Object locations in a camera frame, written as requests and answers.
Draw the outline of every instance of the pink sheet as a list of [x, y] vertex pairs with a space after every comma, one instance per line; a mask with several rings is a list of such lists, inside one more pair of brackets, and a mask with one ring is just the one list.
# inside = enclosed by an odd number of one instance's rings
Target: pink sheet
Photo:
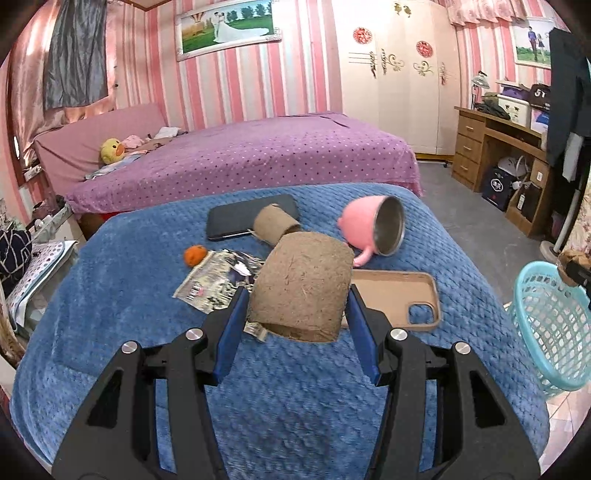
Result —
[[103, 166], [100, 146], [109, 138], [155, 135], [166, 126], [158, 105], [150, 103], [103, 113], [39, 135], [34, 147], [55, 193], [65, 195], [84, 175]]
[[301, 184], [371, 181], [420, 195], [400, 138], [341, 113], [240, 122], [182, 135], [66, 195], [75, 213], [129, 212], [199, 196]]

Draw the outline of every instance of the wardrobe door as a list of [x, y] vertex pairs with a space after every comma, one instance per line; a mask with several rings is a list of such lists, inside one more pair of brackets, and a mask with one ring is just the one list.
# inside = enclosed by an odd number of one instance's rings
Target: wardrobe door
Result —
[[[379, 126], [376, 36], [379, 18], [363, 0], [333, 0], [343, 112]], [[371, 40], [362, 37], [370, 33]]]
[[411, 109], [410, 75], [412, 64], [407, 58], [407, 14], [395, 10], [394, 4], [382, 13], [384, 28], [378, 33], [379, 127], [408, 142]]
[[457, 122], [460, 106], [460, 56], [456, 29], [449, 23], [447, 9], [433, 4], [432, 16], [437, 46], [439, 73], [439, 127], [437, 154], [453, 155], [456, 151]]
[[406, 23], [408, 134], [406, 141], [415, 153], [435, 154], [439, 130], [438, 48], [430, 0], [403, 2], [410, 9]]

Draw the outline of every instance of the laundry basket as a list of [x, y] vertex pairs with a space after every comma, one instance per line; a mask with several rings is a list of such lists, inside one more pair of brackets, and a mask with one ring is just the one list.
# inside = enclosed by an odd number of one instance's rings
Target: laundry basket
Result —
[[548, 398], [591, 378], [591, 312], [581, 287], [566, 286], [555, 265], [533, 262], [515, 280], [509, 308]]

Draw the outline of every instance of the framed photo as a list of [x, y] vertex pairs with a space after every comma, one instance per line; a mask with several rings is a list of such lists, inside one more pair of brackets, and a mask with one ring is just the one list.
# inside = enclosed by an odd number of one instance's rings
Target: framed photo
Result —
[[554, 20], [528, 17], [511, 24], [515, 63], [541, 69], [551, 68], [550, 31]]
[[281, 40], [273, 18], [279, 0], [228, 0], [175, 19], [177, 61], [225, 48]]

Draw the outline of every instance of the purple bedspread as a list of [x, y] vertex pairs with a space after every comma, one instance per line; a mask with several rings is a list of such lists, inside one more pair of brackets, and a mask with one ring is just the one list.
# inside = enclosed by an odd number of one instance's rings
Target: purple bedspread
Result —
[[371, 181], [421, 195], [418, 165], [400, 138], [341, 113], [310, 113], [191, 132], [132, 164], [80, 183], [74, 213], [129, 212], [211, 194]]

